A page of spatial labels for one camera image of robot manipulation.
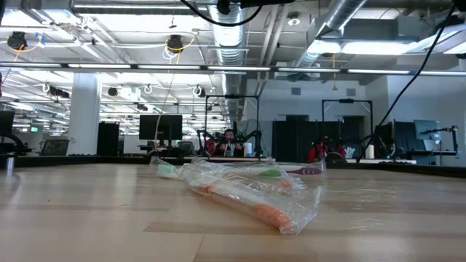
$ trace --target plastic bag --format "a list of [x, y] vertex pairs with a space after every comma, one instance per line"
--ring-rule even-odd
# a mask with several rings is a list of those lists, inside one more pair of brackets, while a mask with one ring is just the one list
[[322, 187], [305, 185], [273, 161], [216, 164], [195, 159], [179, 169], [154, 170], [165, 178], [184, 179], [198, 194], [275, 226], [281, 234], [298, 234], [317, 215], [323, 193]]
[[315, 163], [302, 164], [302, 163], [284, 163], [280, 162], [278, 165], [289, 175], [320, 175], [326, 176], [327, 168], [324, 161]]
[[155, 175], [158, 178], [183, 180], [183, 178], [179, 175], [179, 169], [177, 169], [174, 165], [168, 164], [167, 162], [155, 156], [151, 158], [149, 171], [151, 174]]

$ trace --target white pillar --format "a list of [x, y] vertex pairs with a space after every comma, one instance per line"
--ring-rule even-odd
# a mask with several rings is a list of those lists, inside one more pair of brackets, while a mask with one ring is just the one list
[[28, 142], [29, 148], [32, 148], [32, 152], [29, 153], [29, 156], [38, 156], [39, 154], [37, 152], [41, 151], [41, 142], [44, 139], [44, 125], [43, 124], [32, 124], [31, 125], [31, 134], [29, 137], [29, 141], [23, 141]]
[[74, 74], [68, 155], [97, 153], [101, 94], [102, 85], [98, 74]]

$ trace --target wooden table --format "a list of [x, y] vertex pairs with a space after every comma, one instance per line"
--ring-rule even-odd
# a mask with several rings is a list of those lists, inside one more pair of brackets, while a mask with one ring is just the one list
[[145, 165], [0, 175], [0, 261], [466, 261], [466, 180], [329, 170], [297, 237]]

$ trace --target computer monitor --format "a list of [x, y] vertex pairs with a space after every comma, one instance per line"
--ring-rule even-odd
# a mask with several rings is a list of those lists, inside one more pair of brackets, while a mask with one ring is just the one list
[[14, 118], [14, 111], [0, 111], [0, 133], [12, 133]]
[[[153, 140], [159, 115], [140, 115], [139, 117], [139, 139]], [[162, 115], [157, 134], [158, 140], [181, 140], [183, 139], [183, 116]]]
[[430, 121], [430, 120], [414, 120], [414, 128], [416, 129], [416, 139], [420, 140], [440, 140], [441, 133], [429, 132], [432, 130], [440, 130], [439, 121]]

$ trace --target white wall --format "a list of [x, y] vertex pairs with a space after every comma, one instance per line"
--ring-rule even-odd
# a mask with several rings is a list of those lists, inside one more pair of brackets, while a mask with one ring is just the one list
[[[390, 105], [412, 76], [388, 76]], [[442, 127], [457, 125], [460, 158], [443, 158], [443, 165], [466, 166], [465, 117], [466, 84], [459, 77], [419, 77], [404, 93], [391, 113], [391, 119], [411, 122], [438, 120]], [[442, 132], [442, 148], [453, 150], [451, 133]]]
[[[248, 80], [248, 93], [252, 94], [257, 81]], [[259, 119], [261, 121], [286, 120], [286, 115], [309, 115], [309, 120], [322, 119], [322, 99], [348, 98], [347, 88], [356, 88], [356, 97], [352, 99], [366, 99], [365, 88], [356, 81], [337, 82], [338, 90], [332, 90], [333, 82], [296, 82], [268, 81], [261, 96]], [[300, 87], [301, 95], [291, 95], [292, 87]], [[248, 103], [246, 106], [246, 119], [256, 118], [256, 108]], [[366, 116], [367, 110], [359, 103], [334, 103], [326, 112], [325, 120], [336, 121], [342, 116]]]
[[[374, 126], [380, 123], [384, 115], [387, 113], [389, 107], [389, 96], [388, 96], [388, 82], [387, 76], [381, 76], [377, 80], [371, 82], [366, 86], [366, 98], [372, 100], [373, 103], [373, 118]], [[365, 118], [365, 134], [371, 134], [370, 119], [369, 116]]]

